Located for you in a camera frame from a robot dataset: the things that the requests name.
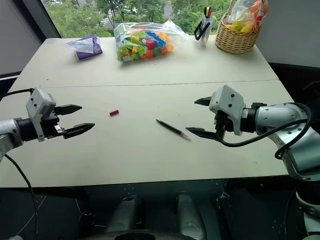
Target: white wall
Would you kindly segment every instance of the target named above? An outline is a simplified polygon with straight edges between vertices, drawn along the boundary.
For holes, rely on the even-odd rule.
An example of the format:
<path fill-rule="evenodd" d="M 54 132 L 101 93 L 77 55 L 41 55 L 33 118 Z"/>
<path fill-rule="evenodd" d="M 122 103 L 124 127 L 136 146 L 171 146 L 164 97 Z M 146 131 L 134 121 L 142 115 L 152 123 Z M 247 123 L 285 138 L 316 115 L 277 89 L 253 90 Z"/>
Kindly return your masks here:
<path fill-rule="evenodd" d="M 13 0 L 0 0 L 0 75 L 23 70 L 40 45 Z"/>
<path fill-rule="evenodd" d="M 320 0 L 269 0 L 256 44 L 268 62 L 320 68 Z"/>

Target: purple object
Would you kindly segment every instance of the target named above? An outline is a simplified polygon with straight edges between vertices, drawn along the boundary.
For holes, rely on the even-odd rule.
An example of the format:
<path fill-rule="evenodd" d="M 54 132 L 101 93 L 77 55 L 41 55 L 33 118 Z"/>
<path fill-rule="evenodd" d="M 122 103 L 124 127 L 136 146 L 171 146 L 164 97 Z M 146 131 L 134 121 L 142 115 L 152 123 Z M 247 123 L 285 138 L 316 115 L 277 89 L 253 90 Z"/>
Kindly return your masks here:
<path fill-rule="evenodd" d="M 76 56 L 78 57 L 78 59 L 85 59 L 87 57 L 91 57 L 91 56 L 94 56 L 94 55 L 97 55 L 97 54 L 102 54 L 102 49 L 101 49 L 101 46 L 100 46 L 100 39 L 99 39 L 98 36 L 89 35 L 89 36 L 85 36 L 85 37 L 79 39 L 78 41 L 86 40 L 86 39 L 90 39 L 90 38 L 92 38 L 92 41 L 93 41 L 93 53 L 77 51 L 76 52 Z"/>

